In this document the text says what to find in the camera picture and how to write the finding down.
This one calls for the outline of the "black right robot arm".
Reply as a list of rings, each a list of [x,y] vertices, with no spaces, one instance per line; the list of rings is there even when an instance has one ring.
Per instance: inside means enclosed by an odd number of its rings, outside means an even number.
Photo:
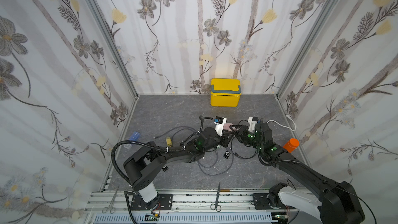
[[[237,140],[257,150],[260,163],[275,167],[301,183],[311,194],[297,192],[285,183],[268,191],[273,208],[291,206],[317,218],[324,224],[360,224],[365,214],[354,188],[346,181],[338,183],[300,162],[289,151],[274,143],[267,123],[258,122],[253,130],[247,125],[232,125]]]

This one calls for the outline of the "pink power strip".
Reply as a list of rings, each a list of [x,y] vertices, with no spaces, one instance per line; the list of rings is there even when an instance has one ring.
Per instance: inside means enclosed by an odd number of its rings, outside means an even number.
[[[233,123],[226,123],[223,126],[224,131],[232,131],[234,124]]]

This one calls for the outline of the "orange cylindrical bottle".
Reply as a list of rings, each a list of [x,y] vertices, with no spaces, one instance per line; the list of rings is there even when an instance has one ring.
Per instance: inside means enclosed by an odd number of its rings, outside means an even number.
[[[295,139],[295,138],[291,138],[284,146],[283,148],[289,152],[292,153],[295,149],[297,149],[300,145],[300,141]]]

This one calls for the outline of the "yellow usb charger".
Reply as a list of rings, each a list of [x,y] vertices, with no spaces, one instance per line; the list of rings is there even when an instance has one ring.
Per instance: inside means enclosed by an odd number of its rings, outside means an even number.
[[[168,147],[172,147],[173,146],[172,139],[170,137],[166,138],[166,143],[167,143]]]

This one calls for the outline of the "blue transparent plastic case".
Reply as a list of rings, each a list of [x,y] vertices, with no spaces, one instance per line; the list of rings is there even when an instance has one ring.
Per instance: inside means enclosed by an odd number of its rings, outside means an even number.
[[[129,140],[129,141],[138,141],[140,136],[141,136],[141,134],[139,132],[133,132],[133,134],[127,140]],[[126,149],[131,149],[132,144],[130,144],[130,143],[124,144],[123,147],[126,148]]]

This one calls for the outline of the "silver surgical scissors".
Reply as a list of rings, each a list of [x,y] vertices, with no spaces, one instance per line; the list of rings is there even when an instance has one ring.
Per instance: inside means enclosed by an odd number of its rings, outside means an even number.
[[[118,191],[119,191],[119,187],[116,188],[115,193],[114,193],[111,201],[109,202],[109,205],[102,209],[103,214],[106,214],[106,213],[113,214],[116,211],[114,204],[115,204],[115,200],[116,200]]]

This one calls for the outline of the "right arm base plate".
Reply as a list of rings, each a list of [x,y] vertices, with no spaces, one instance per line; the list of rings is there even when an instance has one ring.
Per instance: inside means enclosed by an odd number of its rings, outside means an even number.
[[[253,204],[255,209],[280,209],[278,198],[275,194],[253,194]]]

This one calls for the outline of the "black handled scissors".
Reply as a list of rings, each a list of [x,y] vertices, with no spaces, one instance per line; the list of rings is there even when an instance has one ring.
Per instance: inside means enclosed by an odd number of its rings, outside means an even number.
[[[218,184],[216,199],[215,199],[214,203],[212,203],[210,205],[210,209],[212,211],[221,212],[221,210],[222,210],[222,207],[219,205],[220,192],[221,192],[221,183]]]

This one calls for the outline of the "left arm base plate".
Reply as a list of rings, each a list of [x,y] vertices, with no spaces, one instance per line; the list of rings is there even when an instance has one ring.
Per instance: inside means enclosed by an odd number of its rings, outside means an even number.
[[[129,200],[129,207],[132,211],[169,211],[172,209],[172,203],[172,194],[158,194],[158,196],[149,203],[146,203],[141,196],[134,195],[132,199]]]

